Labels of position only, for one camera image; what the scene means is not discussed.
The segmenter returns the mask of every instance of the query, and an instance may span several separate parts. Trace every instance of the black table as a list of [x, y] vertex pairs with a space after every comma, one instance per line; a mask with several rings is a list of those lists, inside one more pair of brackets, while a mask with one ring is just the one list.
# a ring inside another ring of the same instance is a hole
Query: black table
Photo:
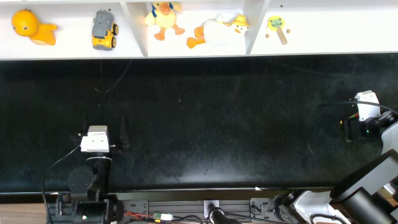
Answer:
[[[114, 157], [110, 189], [331, 186], [381, 153], [344, 141], [356, 107], [323, 101], [373, 90], [398, 107], [396, 54], [0, 62], [0, 192], [39, 192], [70, 136], [121, 119], [131, 147]], [[74, 153], [49, 174], [67, 190]]]

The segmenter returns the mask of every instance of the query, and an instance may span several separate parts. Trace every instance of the toy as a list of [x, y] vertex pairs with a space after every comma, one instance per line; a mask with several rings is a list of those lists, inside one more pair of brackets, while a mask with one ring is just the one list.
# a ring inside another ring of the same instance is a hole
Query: toy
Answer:
[[29, 37], [29, 39], [38, 45], [55, 45], [53, 30], [56, 25], [43, 24], [28, 9], [20, 10], [12, 17], [12, 26], [18, 35]]
[[110, 12], [99, 10], [93, 20], [93, 48], [97, 50], [112, 50], [116, 47], [116, 38], [119, 27], [114, 23]]
[[217, 19], [210, 19], [203, 26], [197, 27], [195, 29], [196, 38], [188, 38], [187, 46], [192, 49], [196, 45], [204, 43], [210, 45], [232, 44], [244, 37], [248, 27], [249, 24], [244, 15], [238, 15], [231, 23], [224, 22], [223, 17], [219, 16]]
[[282, 42], [282, 45], [286, 45], [287, 44], [287, 40], [286, 40], [286, 37], [285, 37], [284, 32], [282, 30], [284, 28], [284, 26], [286, 26], [286, 28], [287, 28], [286, 22], [280, 16], [272, 16], [272, 17], [270, 17], [268, 19], [268, 24], [267, 24], [266, 38], [269, 38], [268, 29], [270, 29], [272, 31], [276, 31], [280, 41]]
[[177, 15], [174, 10], [180, 12], [182, 6], [178, 2], [152, 2], [152, 11], [145, 18], [145, 23], [148, 26], [158, 25], [160, 32], [155, 34], [157, 40], [165, 39], [165, 32], [168, 28], [173, 28], [175, 35], [181, 35], [185, 32], [185, 29], [179, 28], [175, 23], [177, 21]]

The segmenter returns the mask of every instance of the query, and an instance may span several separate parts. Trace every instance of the toy truck wheel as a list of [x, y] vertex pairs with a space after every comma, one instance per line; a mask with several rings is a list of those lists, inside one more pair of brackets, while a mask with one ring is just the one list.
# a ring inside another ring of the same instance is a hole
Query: toy truck wheel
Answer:
[[113, 28], [112, 28], [112, 33], [113, 35], [118, 35], [119, 34], [119, 26], [116, 24], [113, 24]]
[[111, 43], [111, 45], [112, 45], [112, 48], [115, 48], [115, 47], [116, 47], [116, 38], [112, 37], [112, 43]]

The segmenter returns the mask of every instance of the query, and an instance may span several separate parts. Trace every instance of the blue vest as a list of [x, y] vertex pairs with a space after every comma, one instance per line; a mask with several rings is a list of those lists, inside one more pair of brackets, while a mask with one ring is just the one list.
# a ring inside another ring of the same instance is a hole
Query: blue vest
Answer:
[[[169, 6], [170, 6], [171, 9], [173, 9], [173, 4], [172, 4], [171, 2], [169, 2]], [[156, 10], [156, 8], [155, 8], [155, 6], [152, 4], [152, 15], [156, 18], [156, 17], [157, 17], [157, 14], [156, 14], [155, 10]]]

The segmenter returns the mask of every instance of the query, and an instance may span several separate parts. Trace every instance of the duck beak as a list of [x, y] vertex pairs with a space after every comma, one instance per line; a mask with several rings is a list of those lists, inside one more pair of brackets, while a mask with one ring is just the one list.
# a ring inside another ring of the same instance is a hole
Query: duck beak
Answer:
[[168, 2], [162, 3], [159, 6], [159, 10], [161, 11], [161, 13], [168, 15], [170, 13], [170, 6]]

